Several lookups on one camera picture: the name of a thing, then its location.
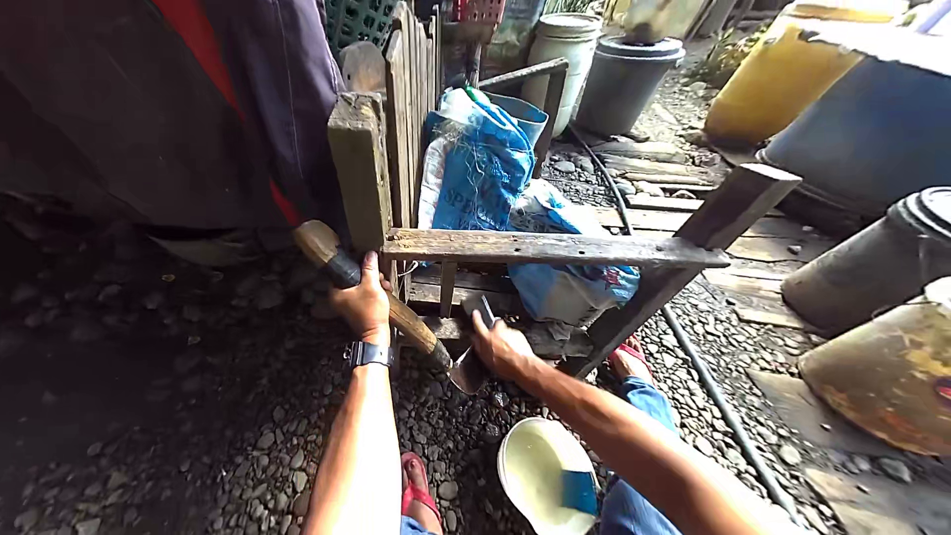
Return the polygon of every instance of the yellow container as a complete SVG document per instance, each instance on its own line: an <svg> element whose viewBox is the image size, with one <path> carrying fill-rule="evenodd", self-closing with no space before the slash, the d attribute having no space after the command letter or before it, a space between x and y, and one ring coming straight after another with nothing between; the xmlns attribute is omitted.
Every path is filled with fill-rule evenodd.
<svg viewBox="0 0 951 535"><path fill-rule="evenodd" d="M889 444L951 455L951 277L809 351L816 395Z"/></svg>
<svg viewBox="0 0 951 535"><path fill-rule="evenodd" d="M807 0L787 6L710 103L704 131L716 140L757 144L791 123L862 59L851 50L808 43L803 31L886 24L898 0Z"/></svg>

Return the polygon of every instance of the wristwatch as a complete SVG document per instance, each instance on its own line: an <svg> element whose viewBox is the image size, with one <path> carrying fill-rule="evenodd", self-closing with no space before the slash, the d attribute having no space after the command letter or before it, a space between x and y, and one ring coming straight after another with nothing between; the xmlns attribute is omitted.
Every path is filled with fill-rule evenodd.
<svg viewBox="0 0 951 535"><path fill-rule="evenodd" d="M351 342L343 350L343 358L350 363L350 369L370 363L380 363L386 367L393 365L393 349L386 346Z"/></svg>

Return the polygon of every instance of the blue plastic sack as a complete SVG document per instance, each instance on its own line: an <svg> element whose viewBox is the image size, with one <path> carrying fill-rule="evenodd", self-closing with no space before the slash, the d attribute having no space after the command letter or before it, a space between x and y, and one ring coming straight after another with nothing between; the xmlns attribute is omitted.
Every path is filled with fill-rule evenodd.
<svg viewBox="0 0 951 535"><path fill-rule="evenodd" d="M510 229L524 232L611 235L554 186L536 179L513 207ZM582 326L604 310L621 307L637 291L640 272L630 266L509 264L509 276L536 320Z"/></svg>
<svg viewBox="0 0 951 535"><path fill-rule="evenodd" d="M535 163L532 145L512 116L478 89L453 89L426 122L431 140L450 142L432 228L508 229L509 212Z"/></svg>

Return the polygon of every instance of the blue jeans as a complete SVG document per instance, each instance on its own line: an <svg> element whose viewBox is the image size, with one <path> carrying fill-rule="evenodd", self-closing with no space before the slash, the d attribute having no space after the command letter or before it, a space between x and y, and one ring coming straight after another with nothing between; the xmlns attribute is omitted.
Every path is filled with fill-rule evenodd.
<svg viewBox="0 0 951 535"><path fill-rule="evenodd" d="M621 382L621 394L631 405L647 412L676 432L670 403L649 383L636 377ZM431 535L410 517L403 517L400 535ZM601 535L680 535L680 530L624 480L613 476L601 505Z"/></svg>

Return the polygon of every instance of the red sandal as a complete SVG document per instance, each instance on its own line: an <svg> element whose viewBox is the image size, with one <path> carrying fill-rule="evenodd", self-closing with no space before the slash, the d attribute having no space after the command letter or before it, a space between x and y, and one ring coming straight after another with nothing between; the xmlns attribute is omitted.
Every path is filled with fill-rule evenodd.
<svg viewBox="0 0 951 535"><path fill-rule="evenodd" d="M650 375L650 380L653 382L653 367L650 366L647 356L644 354L644 349L641 348L641 341L637 339L635 335L631 335L631 338L634 339L634 347L628 346L627 344L621 344L617 348L625 353L628 353L630 356L644 363L644 366L648 367L648 374ZM614 351L608 355L608 360L611 361L614 359Z"/></svg>
<svg viewBox="0 0 951 535"><path fill-rule="evenodd" d="M399 465L406 469L406 465L410 462L416 460L420 466L422 466L422 477L425 480L426 485L423 488L420 488L416 485L413 485L413 482L407 479L406 488L403 489L403 497L399 506L399 512L403 516L407 516L406 512L409 511L410 504L413 500L420 502L423 505L426 505L436 514L437 520L442 524L442 516L439 515L439 509L436 507L436 501L433 500L433 496L429 493L429 476L426 475L426 465L423 464L422 459L419 458L416 453L412 451L407 451L399 456Z"/></svg>

